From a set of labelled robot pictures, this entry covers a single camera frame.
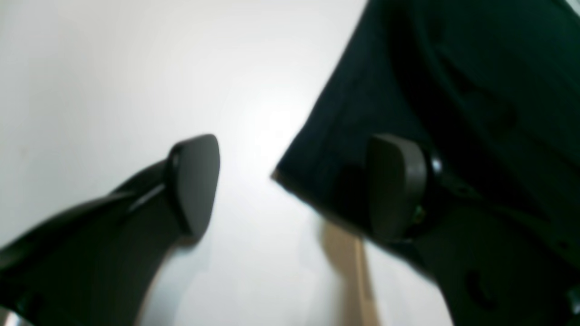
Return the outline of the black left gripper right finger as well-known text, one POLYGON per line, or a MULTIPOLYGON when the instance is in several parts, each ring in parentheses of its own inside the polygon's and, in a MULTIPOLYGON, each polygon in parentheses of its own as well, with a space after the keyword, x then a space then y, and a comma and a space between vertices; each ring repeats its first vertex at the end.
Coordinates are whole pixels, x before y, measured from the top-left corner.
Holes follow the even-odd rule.
POLYGON ((417 250, 454 325, 579 324, 579 248, 549 222, 482 198, 393 134, 369 139, 366 174, 373 235, 417 250))

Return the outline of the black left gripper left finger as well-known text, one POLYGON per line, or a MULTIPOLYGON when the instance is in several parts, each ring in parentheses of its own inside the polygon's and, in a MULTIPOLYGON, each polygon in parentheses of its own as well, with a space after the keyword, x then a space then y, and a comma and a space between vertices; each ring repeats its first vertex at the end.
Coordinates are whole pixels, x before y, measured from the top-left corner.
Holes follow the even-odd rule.
POLYGON ((1 324, 134 326, 166 256, 207 231, 219 171, 213 134, 183 140, 1 248, 1 324))

